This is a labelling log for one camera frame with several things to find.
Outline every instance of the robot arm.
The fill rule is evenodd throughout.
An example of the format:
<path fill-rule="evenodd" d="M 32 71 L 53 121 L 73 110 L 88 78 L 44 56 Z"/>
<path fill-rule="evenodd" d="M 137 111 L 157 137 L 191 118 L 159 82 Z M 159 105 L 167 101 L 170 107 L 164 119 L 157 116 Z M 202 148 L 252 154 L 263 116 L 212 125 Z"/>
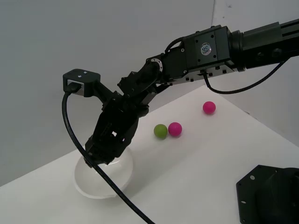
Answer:
<path fill-rule="evenodd" d="M 165 53 L 148 58 L 138 72 L 118 83 L 123 95 L 106 88 L 99 74 L 79 69 L 63 75 L 64 91 L 68 84 L 79 83 L 81 89 L 76 94 L 96 96 L 103 103 L 85 150 L 98 164 L 108 164 L 131 143 L 138 119 L 149 112 L 149 102 L 169 86 L 281 63 L 298 55 L 299 20 L 244 33 L 216 26 L 178 38 Z"/>

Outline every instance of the magenta ball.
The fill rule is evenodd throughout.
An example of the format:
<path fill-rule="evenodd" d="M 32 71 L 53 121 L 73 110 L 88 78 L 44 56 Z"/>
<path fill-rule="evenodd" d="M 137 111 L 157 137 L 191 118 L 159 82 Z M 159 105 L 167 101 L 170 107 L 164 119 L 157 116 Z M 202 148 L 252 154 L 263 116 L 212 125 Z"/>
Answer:
<path fill-rule="evenodd" d="M 213 103 L 211 101 L 207 101 L 202 106 L 202 109 L 204 110 L 204 112 L 206 114 L 213 114 L 216 110 L 216 105 L 215 105 L 215 103 Z"/>
<path fill-rule="evenodd" d="M 182 126 L 178 122 L 173 122 L 168 126 L 168 132 L 171 136 L 179 136 L 182 133 Z"/>

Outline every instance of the white tabletop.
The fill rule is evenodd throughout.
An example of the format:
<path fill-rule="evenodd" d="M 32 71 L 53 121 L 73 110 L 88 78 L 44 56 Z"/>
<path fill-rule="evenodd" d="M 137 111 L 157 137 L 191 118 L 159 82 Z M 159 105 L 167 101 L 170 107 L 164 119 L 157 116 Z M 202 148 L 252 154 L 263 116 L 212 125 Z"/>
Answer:
<path fill-rule="evenodd" d="M 209 100 L 213 116 L 201 110 Z M 182 136 L 155 139 L 154 126 L 173 121 Z M 258 164 L 299 167 L 298 147 L 205 86 L 140 119 L 130 148 L 135 170 L 125 193 L 157 224 L 238 224 L 236 182 Z M 74 151 L 0 187 L 0 222 L 143 223 L 118 197 L 93 200 L 75 190 L 79 157 Z"/>

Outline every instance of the gray wall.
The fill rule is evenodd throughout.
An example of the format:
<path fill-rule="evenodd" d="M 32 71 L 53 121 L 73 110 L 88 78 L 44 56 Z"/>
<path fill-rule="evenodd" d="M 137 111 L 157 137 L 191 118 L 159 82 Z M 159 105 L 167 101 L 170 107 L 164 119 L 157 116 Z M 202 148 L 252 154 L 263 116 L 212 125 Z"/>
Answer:
<path fill-rule="evenodd" d="M 0 185 L 74 150 L 61 117 L 62 75 L 95 71 L 112 90 L 173 39 L 211 26 L 212 0 L 0 0 Z M 202 83 L 172 87 L 156 109 Z M 101 112 L 72 96 L 71 124 L 85 143 Z"/>
<path fill-rule="evenodd" d="M 298 0 L 216 0 L 213 24 L 225 24 L 242 32 L 274 22 L 299 19 Z M 285 63 L 261 85 L 224 97 L 251 116 L 299 146 L 299 57 Z M 250 85 L 267 75 L 275 65 L 250 69 L 211 79 L 219 90 Z"/>

